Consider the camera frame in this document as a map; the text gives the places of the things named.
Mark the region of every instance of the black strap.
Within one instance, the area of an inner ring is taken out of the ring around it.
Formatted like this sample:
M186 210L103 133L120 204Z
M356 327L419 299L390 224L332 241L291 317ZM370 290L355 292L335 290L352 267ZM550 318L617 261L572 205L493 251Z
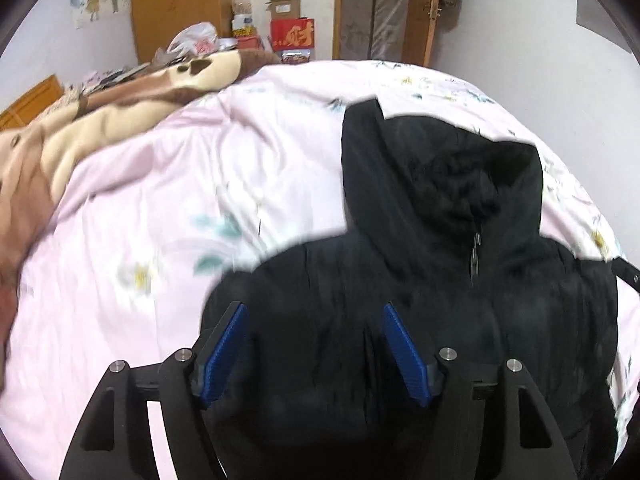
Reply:
M611 270L623 282L640 294L640 270L637 267L622 258L616 258L611 262Z

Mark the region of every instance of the bed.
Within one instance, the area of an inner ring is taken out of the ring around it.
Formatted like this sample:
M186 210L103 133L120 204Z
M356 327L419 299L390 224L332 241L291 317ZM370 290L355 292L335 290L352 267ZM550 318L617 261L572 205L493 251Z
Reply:
M204 299L225 269L255 267L346 228L342 115L371 96L387 116L427 114L490 139L535 143L545 178L541 232L578 256L622 255L552 150L474 86L389 62L264 67L74 171L22 269L0 397L0 428L31 476L58 478L112 361L151 364L193 344ZM618 293L616 455L640 380L640 298L622 280ZM150 424L161 479L175 478L157 403Z

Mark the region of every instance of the jacket zipper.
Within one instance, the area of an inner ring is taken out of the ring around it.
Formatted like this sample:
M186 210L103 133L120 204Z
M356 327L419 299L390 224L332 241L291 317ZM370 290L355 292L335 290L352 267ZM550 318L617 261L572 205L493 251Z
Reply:
M474 245L471 249L471 262L469 264L469 275L471 275L471 285L473 286L474 280L478 279L479 271L479 247L482 245L482 238L479 232L474 235Z

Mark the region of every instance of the blue gripper pad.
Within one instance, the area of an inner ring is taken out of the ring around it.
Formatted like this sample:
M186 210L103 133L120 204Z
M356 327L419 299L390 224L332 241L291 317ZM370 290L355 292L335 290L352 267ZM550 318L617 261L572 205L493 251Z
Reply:
M428 368L391 303L383 309L383 331L409 396L426 408L431 402Z
M204 365L202 390L199 397L206 408L224 393L226 381L231 374L248 329L249 311L246 305L241 303Z

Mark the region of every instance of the silver bolt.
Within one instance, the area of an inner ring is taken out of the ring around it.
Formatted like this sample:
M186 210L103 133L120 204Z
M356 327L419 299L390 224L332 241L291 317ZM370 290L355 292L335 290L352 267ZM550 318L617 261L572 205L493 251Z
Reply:
M113 372L114 374L117 374L118 372L121 372L124 370L125 365L126 365L126 362L124 362L121 359L118 359L117 361L114 361L109 365L109 371Z
M193 352L189 348L180 348L175 354L175 360L180 361L181 363L188 361L191 359Z
M507 368L511 370L513 373L516 373L522 370L522 363L517 359L509 359L507 361Z
M458 352L456 352L453 348L449 348L445 346L440 349L440 357L442 357L445 361L453 361L456 357L458 357Z

